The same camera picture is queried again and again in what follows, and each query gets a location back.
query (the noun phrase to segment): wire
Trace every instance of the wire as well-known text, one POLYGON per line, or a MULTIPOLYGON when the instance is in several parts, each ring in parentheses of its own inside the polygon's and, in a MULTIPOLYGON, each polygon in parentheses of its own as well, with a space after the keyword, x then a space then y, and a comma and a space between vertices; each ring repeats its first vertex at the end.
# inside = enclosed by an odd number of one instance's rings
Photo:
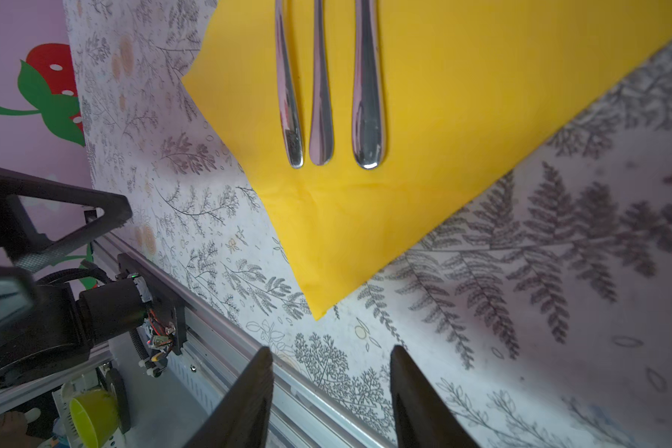
POLYGON ((161 336, 161 333, 157 330, 157 328, 154 326, 154 322, 152 322, 152 318, 149 318, 149 324, 152 326, 152 330, 158 335, 161 336))
POLYGON ((152 318, 154 318, 154 320, 156 320, 156 322, 160 325, 160 327, 161 327, 161 328, 164 330, 164 332, 166 333, 166 331, 167 331, 167 327, 164 326, 163 323, 161 323, 161 321, 159 320, 159 318, 157 318, 157 314, 154 312, 153 309, 150 309, 150 310, 149 310, 149 314, 152 315, 152 318))

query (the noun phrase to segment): knife handle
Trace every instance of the knife handle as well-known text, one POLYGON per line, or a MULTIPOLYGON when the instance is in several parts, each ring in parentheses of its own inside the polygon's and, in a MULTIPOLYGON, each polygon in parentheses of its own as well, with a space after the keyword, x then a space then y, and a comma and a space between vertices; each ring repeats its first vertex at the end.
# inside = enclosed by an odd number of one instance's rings
POLYGON ((353 154, 365 169, 385 155, 385 123, 375 0, 356 0, 356 69, 353 85, 353 154))

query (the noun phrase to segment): table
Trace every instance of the table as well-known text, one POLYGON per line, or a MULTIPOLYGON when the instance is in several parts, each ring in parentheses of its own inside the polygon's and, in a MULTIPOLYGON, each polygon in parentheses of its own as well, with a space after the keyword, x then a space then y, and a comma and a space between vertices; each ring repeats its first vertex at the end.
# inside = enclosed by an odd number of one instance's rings
POLYGON ((484 446, 672 447, 672 43, 316 322, 179 81, 215 7, 65 0, 120 236, 392 440, 399 343, 484 446))

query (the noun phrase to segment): red strawberry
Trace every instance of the red strawberry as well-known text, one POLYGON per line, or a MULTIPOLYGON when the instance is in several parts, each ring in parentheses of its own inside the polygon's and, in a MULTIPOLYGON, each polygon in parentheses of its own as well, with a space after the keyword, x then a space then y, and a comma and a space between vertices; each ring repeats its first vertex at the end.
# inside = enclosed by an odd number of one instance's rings
MULTIPOLYGON (((77 96, 77 83, 74 78, 72 66, 72 53, 67 44, 42 44, 37 45, 27 55, 25 62, 35 68, 47 81, 52 94, 66 94, 77 96)), ((82 115, 78 113, 70 117, 77 123, 80 130, 82 127, 82 115)))

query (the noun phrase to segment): silver fork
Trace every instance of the silver fork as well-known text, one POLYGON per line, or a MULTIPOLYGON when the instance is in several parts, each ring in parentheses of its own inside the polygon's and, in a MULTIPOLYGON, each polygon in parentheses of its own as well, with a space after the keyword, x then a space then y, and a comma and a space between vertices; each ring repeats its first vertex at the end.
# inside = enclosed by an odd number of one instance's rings
POLYGON ((276 81, 281 130, 287 148, 288 162, 294 168, 304 165, 304 145, 301 141, 301 122, 295 101, 294 81, 288 64, 287 40, 284 33, 284 5, 276 0, 276 81))
POLYGON ((322 0, 313 2, 313 111, 309 155, 314 165, 325 165, 334 155, 334 122, 326 67, 326 42, 323 39, 322 0))
POLYGON ((358 165, 377 167, 385 154, 383 94, 378 60, 375 0, 356 0, 356 70, 353 83, 353 155, 358 165))

